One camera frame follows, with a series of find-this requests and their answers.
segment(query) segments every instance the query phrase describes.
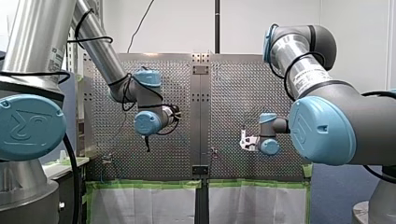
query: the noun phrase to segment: bolt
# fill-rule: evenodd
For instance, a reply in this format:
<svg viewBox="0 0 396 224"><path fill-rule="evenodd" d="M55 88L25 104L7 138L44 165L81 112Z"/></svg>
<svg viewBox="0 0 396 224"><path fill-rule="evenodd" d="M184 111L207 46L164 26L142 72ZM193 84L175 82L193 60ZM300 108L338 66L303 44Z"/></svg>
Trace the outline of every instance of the bolt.
<svg viewBox="0 0 396 224"><path fill-rule="evenodd" d="M7 101L2 102L1 105L5 106L5 107L9 107L9 103Z"/></svg>
<svg viewBox="0 0 396 224"><path fill-rule="evenodd" d="M59 203L59 211L62 212L65 208L64 203Z"/></svg>

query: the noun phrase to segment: perforated metal panel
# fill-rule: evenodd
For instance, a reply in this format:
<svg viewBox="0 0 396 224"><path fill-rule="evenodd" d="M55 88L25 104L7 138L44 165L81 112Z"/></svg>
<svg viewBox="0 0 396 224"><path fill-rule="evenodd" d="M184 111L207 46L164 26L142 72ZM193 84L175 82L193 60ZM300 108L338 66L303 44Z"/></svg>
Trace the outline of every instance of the perforated metal panel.
<svg viewBox="0 0 396 224"><path fill-rule="evenodd" d="M88 168L88 178L191 179L190 55L179 55L176 60L136 57L121 56L125 71L134 73L141 66L161 71L165 102L178 105L183 119L173 133L167 136L152 135L149 138L151 151L147 152L144 139L134 132L136 107L125 119L121 105L107 97L108 86L90 63L93 72L92 135L99 155ZM109 153L113 155L113 162L102 164L102 156Z"/></svg>
<svg viewBox="0 0 396 224"><path fill-rule="evenodd" d="M211 128L209 148L211 178L261 178L303 180L302 164L288 135L278 136L281 151L268 157L241 150L240 131L259 135L259 115L274 112L286 117L290 100L282 80L275 77L261 56L215 55L212 57Z"/></svg>
<svg viewBox="0 0 396 224"><path fill-rule="evenodd" d="M304 179L304 160L287 135L278 136L282 150L274 157L239 146L243 125L247 135L258 135L260 113L286 117L290 110L282 80L271 74L261 56L210 55L208 63L206 55L200 63L210 66L210 73L202 75L192 73L197 59L192 62L188 54L122 54L120 58L127 72L141 66L160 70L165 102L179 105L183 120L171 135L150 137L147 153L144 140L134 133L136 110L122 125L121 105L107 98L106 83L87 59L86 81L91 84L86 92L86 129L92 130L86 130L86 146L98 152L88 167L89 179L191 179L193 164L209 164L210 178ZM102 156L109 153L113 162L102 164Z"/></svg>

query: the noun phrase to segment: white wall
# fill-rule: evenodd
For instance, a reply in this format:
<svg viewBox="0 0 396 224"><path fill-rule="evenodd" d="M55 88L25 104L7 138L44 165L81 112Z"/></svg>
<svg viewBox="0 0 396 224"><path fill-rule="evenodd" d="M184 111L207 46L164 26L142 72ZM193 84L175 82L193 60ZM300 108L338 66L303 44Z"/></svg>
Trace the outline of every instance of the white wall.
<svg viewBox="0 0 396 224"><path fill-rule="evenodd" d="M389 0L322 0L321 24L337 42L331 75L358 91L388 88Z"/></svg>
<svg viewBox="0 0 396 224"><path fill-rule="evenodd" d="M104 0L104 20L117 52L126 52L150 0ZM262 53L265 31L279 24L318 24L319 0L221 1L221 52ZM214 51L214 0L154 1L132 52Z"/></svg>
<svg viewBox="0 0 396 224"><path fill-rule="evenodd" d="M150 0L104 0L104 24L117 52L126 52ZM154 1L131 52L193 52L214 48L212 0Z"/></svg>
<svg viewBox="0 0 396 224"><path fill-rule="evenodd" d="M18 0L0 0L0 50L6 51Z"/></svg>
<svg viewBox="0 0 396 224"><path fill-rule="evenodd" d="M262 54L264 35L272 23L319 24L320 1L227 0L221 1L220 14L221 53Z"/></svg>

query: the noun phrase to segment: black pole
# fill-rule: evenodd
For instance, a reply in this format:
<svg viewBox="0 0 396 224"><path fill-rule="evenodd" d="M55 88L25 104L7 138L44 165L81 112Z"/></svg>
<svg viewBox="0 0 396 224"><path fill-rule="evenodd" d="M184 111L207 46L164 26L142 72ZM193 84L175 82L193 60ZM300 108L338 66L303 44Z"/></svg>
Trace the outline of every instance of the black pole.
<svg viewBox="0 0 396 224"><path fill-rule="evenodd" d="M215 0L215 53L220 54L220 0Z"/></svg>

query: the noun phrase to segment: black cable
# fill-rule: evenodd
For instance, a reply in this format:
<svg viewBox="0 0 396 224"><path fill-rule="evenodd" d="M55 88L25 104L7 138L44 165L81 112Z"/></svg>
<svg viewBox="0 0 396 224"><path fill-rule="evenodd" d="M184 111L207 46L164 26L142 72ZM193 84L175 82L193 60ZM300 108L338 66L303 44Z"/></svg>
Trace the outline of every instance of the black cable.
<svg viewBox="0 0 396 224"><path fill-rule="evenodd" d="M383 180L383 181L387 181L391 184L396 184L396 179L384 176L384 175L380 175L378 174L376 171L372 170L369 166L367 165L363 165L364 169L366 169L370 174L374 175L375 177Z"/></svg>
<svg viewBox="0 0 396 224"><path fill-rule="evenodd" d="M111 44L113 43L113 38L110 36L99 36L99 37L93 37L93 38L86 38L86 39L78 39L79 35L79 30L81 29L82 23L87 19L87 17L93 13L93 9L90 8L90 10L86 11L84 15L82 15L81 20L78 22L75 30L75 39L76 40L68 40L67 43L78 43L78 45L84 49L84 47L81 45L83 42L88 42L88 41L93 41L93 40L100 40L100 39L107 39L108 42Z"/></svg>
<svg viewBox="0 0 396 224"><path fill-rule="evenodd" d="M146 147L148 148L148 152L150 152L150 149L149 149L149 137L148 136L145 136L145 144L146 144Z"/></svg>
<svg viewBox="0 0 396 224"><path fill-rule="evenodd" d="M362 94L362 96L385 96L385 97L390 97L396 100L396 94L390 91L370 91L370 92L366 92L364 94ZM391 184L396 184L396 179L387 177L387 176L383 176L378 174L376 171L372 170L369 166L367 165L363 165L364 169L366 169L370 174L374 175L375 177L387 181Z"/></svg>
<svg viewBox="0 0 396 224"><path fill-rule="evenodd" d="M79 171L77 167L76 156L74 154L73 147L70 144L70 140L67 137L67 134L64 135L64 145L66 146L67 154L69 154L70 163L72 166L72 173L73 173L74 210L73 210L72 224L78 224L79 207L81 204L80 193L79 193Z"/></svg>
<svg viewBox="0 0 396 224"><path fill-rule="evenodd" d="M166 136L166 135L168 135L168 134L171 134L172 132L175 131L175 129L177 128L179 122L180 122L180 120L177 119L177 120L176 120L176 124L175 124L174 128L173 128L171 131L169 131L169 132L167 132L167 133L157 133L157 135L159 135L159 136Z"/></svg>
<svg viewBox="0 0 396 224"><path fill-rule="evenodd" d="M272 49L271 42L272 42L272 35L273 35L273 32L274 32L274 30L275 30L276 27L278 27L278 25L275 24L275 23L272 24L271 27L270 27L270 31L268 32L268 43L267 43L267 44L268 44L268 47L267 47L267 51L264 52L264 53L266 54L266 58L267 58L267 61L268 61L269 66L270 66L271 72L272 72L276 77L279 77L279 78L283 79L284 77L282 77L280 74L278 74L278 73L275 71L274 66L273 66L272 63L271 63L271 49Z"/></svg>
<svg viewBox="0 0 396 224"><path fill-rule="evenodd" d="M134 79L134 81L135 81L137 84L139 84L141 87L143 87L143 88L145 88L146 90L148 90L148 91L151 91L152 93L156 94L158 97L160 97L160 98L161 98L161 101L163 101L163 96L162 96L162 95L160 95L158 92L156 92L156 91L154 91L154 90L150 89L149 87L147 87L147 86L143 85L143 83L141 83L139 80L137 80L137 78L136 78L136 77L132 76L132 78L133 78L133 79Z"/></svg>
<svg viewBox="0 0 396 224"><path fill-rule="evenodd" d="M290 73L290 71L291 71L291 68L292 68L297 62L299 62L302 58L304 58L304 57L306 57L306 56L308 56L308 55L317 55L317 56L319 56L319 57L322 59L322 64L325 64L325 63L326 63L326 59L324 58L323 54L321 54L321 53L319 53L319 52L315 52L315 51L309 51L309 52L307 52L307 53L305 53L305 54L302 54L302 55L296 57L296 58L291 62L291 64L290 64L290 65L288 66L288 68L286 69L285 76L284 76L284 78L283 78L283 88L285 89L286 94L288 95L288 97L289 97L292 101L295 101L295 99L294 99L294 97L292 96L292 94L289 92L289 88L288 88L288 76L289 76L289 73Z"/></svg>
<svg viewBox="0 0 396 224"><path fill-rule="evenodd" d="M134 102L130 107L125 107L126 101L131 102L131 100L128 99L127 92L129 91L129 86L131 85L132 82L132 74L128 73L127 76L129 76L128 82L125 83L122 90L123 95L122 95L121 108L124 112L130 111L132 108L134 108L134 105L136 104L136 102Z"/></svg>
<svg viewBox="0 0 396 224"><path fill-rule="evenodd" d="M88 39L79 39L79 40L67 40L67 43L82 43L82 42L88 42L88 41L93 41L93 40L100 40L100 39L107 39L108 43L111 44L113 43L114 39L111 36L100 36L100 37L95 37L95 38L88 38Z"/></svg>
<svg viewBox="0 0 396 224"><path fill-rule="evenodd" d="M134 43L134 36L137 34L137 32L139 32L140 27L142 26L143 21L145 20L146 16L149 13L149 9L151 8L152 3L154 3L154 0L151 0L151 2L148 5L148 9L145 12L145 15L143 16L142 20L140 21L139 25L137 26L136 31L134 32L134 34L132 35L131 38L131 43L129 44L128 50L126 51L127 53L129 53L129 51L131 50L132 44Z"/></svg>
<svg viewBox="0 0 396 224"><path fill-rule="evenodd" d="M1 76L5 77L51 77L51 76L66 76L61 79L58 84L66 82L70 78L68 72L52 72L52 73L11 73L11 72L0 72Z"/></svg>

